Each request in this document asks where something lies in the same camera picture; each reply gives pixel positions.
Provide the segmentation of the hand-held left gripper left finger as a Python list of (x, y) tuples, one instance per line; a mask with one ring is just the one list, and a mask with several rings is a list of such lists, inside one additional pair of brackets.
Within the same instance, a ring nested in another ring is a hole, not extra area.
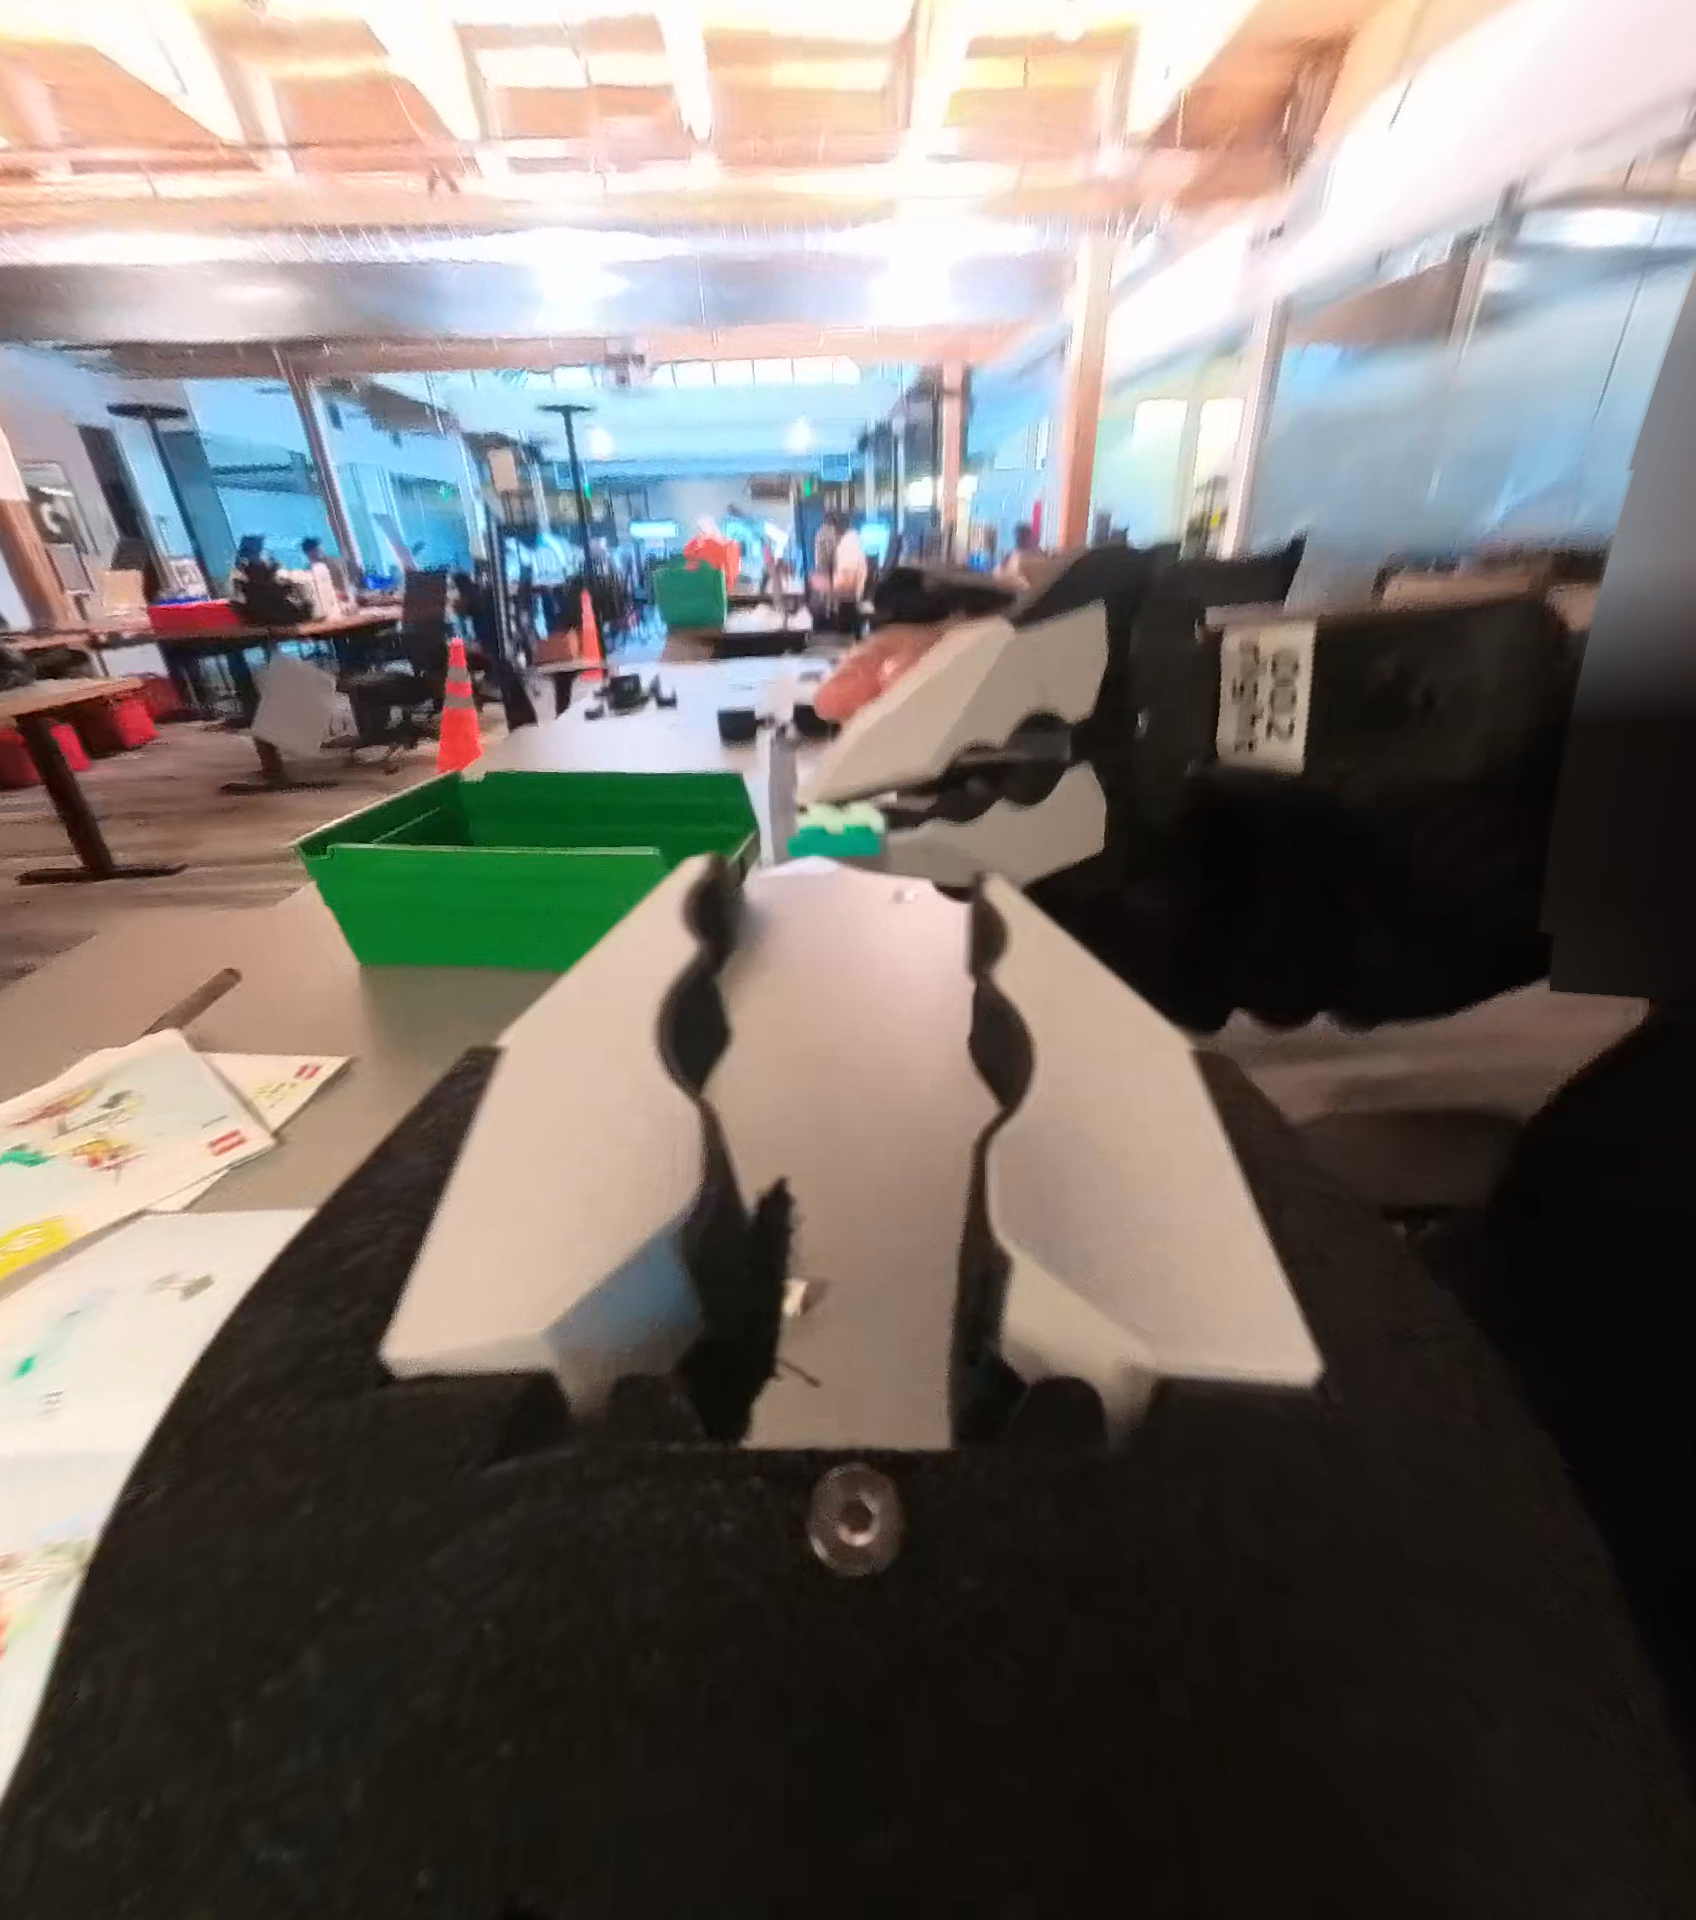
[(623, 1379), (750, 1351), (750, 1207), (707, 1099), (733, 859), (691, 855), (499, 1035), (380, 1335), (395, 1379)]

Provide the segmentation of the small white paper leaflet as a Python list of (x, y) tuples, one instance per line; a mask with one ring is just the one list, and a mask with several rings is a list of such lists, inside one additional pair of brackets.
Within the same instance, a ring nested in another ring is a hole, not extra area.
[[(348, 1056), (333, 1053), (255, 1053), (195, 1048), (193, 1058), (212, 1073), (222, 1103), (234, 1112), (235, 1119), (246, 1123), (250, 1134), (260, 1134), (264, 1140), (277, 1140), (282, 1130), (352, 1066)], [(155, 1216), (186, 1212), (230, 1172), (244, 1169), (255, 1157), (260, 1154), (238, 1147), (234, 1160), (217, 1160), (203, 1177), (150, 1201), (141, 1212)]]

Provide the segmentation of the dark swivel chair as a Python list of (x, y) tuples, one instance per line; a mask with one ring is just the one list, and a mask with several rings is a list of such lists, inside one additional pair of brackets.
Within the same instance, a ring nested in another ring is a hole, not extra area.
[(422, 746), (445, 700), (453, 575), (427, 567), (409, 571), (390, 651), (353, 666), (340, 677), (352, 721), (349, 749), (400, 753)]

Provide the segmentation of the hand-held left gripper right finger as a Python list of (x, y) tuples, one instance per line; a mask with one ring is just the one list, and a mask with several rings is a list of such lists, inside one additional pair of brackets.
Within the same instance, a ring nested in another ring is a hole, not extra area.
[(1308, 1394), (1323, 1358), (1191, 1041), (1002, 876), (967, 906), (965, 1432), (1044, 1382), (1129, 1435), (1159, 1385)]

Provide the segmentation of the white sign board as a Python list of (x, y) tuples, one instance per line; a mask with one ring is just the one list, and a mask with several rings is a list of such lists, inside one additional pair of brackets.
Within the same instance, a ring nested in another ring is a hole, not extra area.
[(280, 756), (323, 749), (340, 698), (335, 677), (313, 662), (275, 654), (255, 680), (250, 735)]

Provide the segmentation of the closed colourful instruction booklet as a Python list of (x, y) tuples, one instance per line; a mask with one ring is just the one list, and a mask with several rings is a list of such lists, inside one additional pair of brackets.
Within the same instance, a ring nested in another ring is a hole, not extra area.
[(274, 1141), (175, 1027), (94, 1051), (0, 1099), (0, 1284)]

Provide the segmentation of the person's right hand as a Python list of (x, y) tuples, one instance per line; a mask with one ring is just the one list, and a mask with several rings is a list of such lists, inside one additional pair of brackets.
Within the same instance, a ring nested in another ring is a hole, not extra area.
[(812, 709), (830, 727), (846, 726), (860, 709), (914, 671), (959, 620), (888, 621), (858, 640), (813, 689)]

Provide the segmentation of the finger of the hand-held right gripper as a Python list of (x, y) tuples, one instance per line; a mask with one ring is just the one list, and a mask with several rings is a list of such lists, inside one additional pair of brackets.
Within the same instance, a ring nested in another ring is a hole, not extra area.
[(889, 825), (881, 871), (965, 894), (988, 878), (1017, 888), (1071, 870), (1105, 846), (1108, 800), (1093, 769), (1065, 769), (1032, 801), (991, 800), (972, 820)]
[(861, 708), (812, 766), (808, 798), (861, 801), (926, 786), (972, 751), (1002, 749), (1097, 708), (1110, 666), (1108, 611), (1082, 603), (1015, 625), (957, 620), (906, 677)]

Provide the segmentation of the green plastic bin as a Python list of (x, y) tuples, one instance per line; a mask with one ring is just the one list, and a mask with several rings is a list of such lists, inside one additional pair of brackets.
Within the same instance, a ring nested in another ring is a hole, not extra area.
[(561, 974), (681, 861), (752, 859), (736, 772), (439, 774), (296, 855), (356, 962)]

